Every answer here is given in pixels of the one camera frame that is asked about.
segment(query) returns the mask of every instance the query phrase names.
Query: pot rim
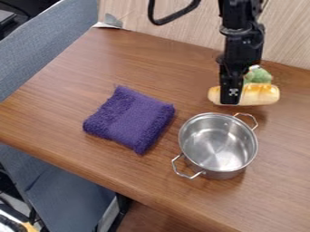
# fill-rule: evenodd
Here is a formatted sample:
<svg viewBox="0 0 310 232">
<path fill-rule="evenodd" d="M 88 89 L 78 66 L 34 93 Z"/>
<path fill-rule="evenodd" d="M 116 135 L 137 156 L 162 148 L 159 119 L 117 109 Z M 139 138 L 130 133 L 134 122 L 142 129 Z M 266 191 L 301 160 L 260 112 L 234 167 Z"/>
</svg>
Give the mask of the pot rim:
<svg viewBox="0 0 310 232">
<path fill-rule="evenodd" d="M 218 117 L 225 117 L 225 118 L 230 118 L 232 121 L 237 121 L 241 124 L 241 126 L 243 126 L 246 130 L 248 130 L 252 136 L 252 138 L 254 139 L 254 144 L 256 145 L 255 147 L 255 151 L 254 151 L 254 155 L 253 157 L 243 166 L 236 168 L 236 169 L 227 169 L 227 170 L 218 170 L 218 169 L 210 169 L 210 168 L 205 168 L 205 167 L 201 167 L 197 162 L 195 162 L 193 159 L 191 159 L 189 157 L 189 155 L 183 150 L 183 147 L 181 146 L 181 142 L 180 142 L 180 134 L 182 133 L 182 131 L 184 131 L 184 128 L 193 120 L 201 117 L 201 116 L 206 116 L 206 115 L 210 115 L 210 116 L 218 116 Z M 237 170 L 241 170 L 244 169 L 245 167 L 247 167 L 257 156 L 257 152 L 258 152 L 258 140 L 257 140 L 257 135 L 253 132 L 253 130 L 242 120 L 240 120 L 239 118 L 233 116 L 233 115 L 229 115 L 229 114 L 225 114 L 225 113 L 215 113 L 215 112 L 205 112 L 205 113 L 201 113 L 198 115 L 195 115 L 193 117 L 191 117 L 189 120 L 187 120 L 182 127 L 179 129 L 179 137 L 178 137 L 178 141 L 179 141 L 179 147 L 182 150 L 182 153 L 184 154 L 184 156 L 189 159 L 193 164 L 197 165 L 198 167 L 204 169 L 204 170 L 209 170 L 209 171 L 214 171 L 214 172 L 221 172 L 221 173 L 227 173 L 227 172 L 233 172 L 233 171 L 237 171 Z"/>
</svg>

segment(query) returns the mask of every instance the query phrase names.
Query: pot handle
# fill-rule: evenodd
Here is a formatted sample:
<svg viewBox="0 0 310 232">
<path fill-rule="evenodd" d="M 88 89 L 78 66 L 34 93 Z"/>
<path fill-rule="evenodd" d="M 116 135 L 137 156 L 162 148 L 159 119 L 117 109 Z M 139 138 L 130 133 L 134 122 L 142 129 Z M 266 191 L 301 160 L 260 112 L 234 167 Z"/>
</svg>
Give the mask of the pot handle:
<svg viewBox="0 0 310 232">
<path fill-rule="evenodd" d="M 244 113 L 244 112 L 238 112 L 238 113 L 236 113 L 236 114 L 234 115 L 234 117 L 237 117 L 238 115 L 248 116 L 248 117 L 250 117 L 250 118 L 253 120 L 253 122 L 255 123 L 255 126 L 251 128 L 252 131 L 255 130 L 255 129 L 258 127 L 257 119 L 256 119 L 252 114 Z"/>
<path fill-rule="evenodd" d="M 196 173 L 196 174 L 193 175 L 193 176 L 188 176 L 188 175 L 186 175 L 186 174 L 183 174 L 183 173 L 178 172 L 178 169 L 177 169 L 177 166 L 176 166 L 175 162 L 176 162 L 182 155 L 183 155 L 183 153 L 180 153 L 176 158 L 174 158 L 174 159 L 171 161 L 171 163 L 172 163 L 172 168 L 173 168 L 174 172 L 175 172 L 177 175 L 181 176 L 182 178 L 194 179 L 194 178 L 196 178 L 197 176 L 199 176 L 200 174 L 206 173 L 206 171 L 202 170 L 202 171 Z"/>
</svg>

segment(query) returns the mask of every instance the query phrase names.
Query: green vegetable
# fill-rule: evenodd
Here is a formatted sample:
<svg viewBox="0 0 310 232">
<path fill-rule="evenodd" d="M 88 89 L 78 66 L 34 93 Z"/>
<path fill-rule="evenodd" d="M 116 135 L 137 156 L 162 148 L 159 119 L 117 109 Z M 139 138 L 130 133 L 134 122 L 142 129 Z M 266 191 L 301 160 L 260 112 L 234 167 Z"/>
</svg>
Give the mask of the green vegetable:
<svg viewBox="0 0 310 232">
<path fill-rule="evenodd" d="M 271 83 L 272 75 L 262 68 L 251 70 L 245 75 L 244 84 L 246 83 Z"/>
</svg>

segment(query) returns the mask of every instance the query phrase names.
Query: wall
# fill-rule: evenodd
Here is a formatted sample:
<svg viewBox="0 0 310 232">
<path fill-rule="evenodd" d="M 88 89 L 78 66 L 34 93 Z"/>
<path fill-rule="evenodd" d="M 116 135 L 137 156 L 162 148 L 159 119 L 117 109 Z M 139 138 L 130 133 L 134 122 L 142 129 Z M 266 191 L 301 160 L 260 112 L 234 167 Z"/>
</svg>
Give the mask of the wall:
<svg viewBox="0 0 310 232">
<path fill-rule="evenodd" d="M 218 32 L 218 1 L 202 0 L 199 8 L 173 23 L 156 26 L 147 18 L 148 0 L 102 0 L 100 20 L 109 13 L 132 31 L 223 50 Z M 191 0 L 157 0 L 156 18 L 168 15 Z M 260 22 L 266 25 L 264 59 L 310 69 L 310 1 L 270 0 Z"/>
</svg>

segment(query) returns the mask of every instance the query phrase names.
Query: wooden table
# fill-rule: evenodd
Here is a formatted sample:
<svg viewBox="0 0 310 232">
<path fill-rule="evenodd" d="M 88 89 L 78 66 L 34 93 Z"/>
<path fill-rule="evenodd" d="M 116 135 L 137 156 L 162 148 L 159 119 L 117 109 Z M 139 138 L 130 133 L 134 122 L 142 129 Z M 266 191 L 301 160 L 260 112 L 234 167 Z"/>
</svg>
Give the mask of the wooden table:
<svg viewBox="0 0 310 232">
<path fill-rule="evenodd" d="M 281 89 L 279 103 L 218 107 L 207 99 L 218 84 L 217 55 L 145 34 L 91 29 L 1 104 L 0 141 L 205 231 L 310 231 L 310 72 L 264 63 Z M 177 109 L 143 157 L 82 131 L 118 84 Z M 257 117 L 259 152 L 244 175 L 190 181 L 173 172 L 180 126 L 208 111 Z"/>
</svg>

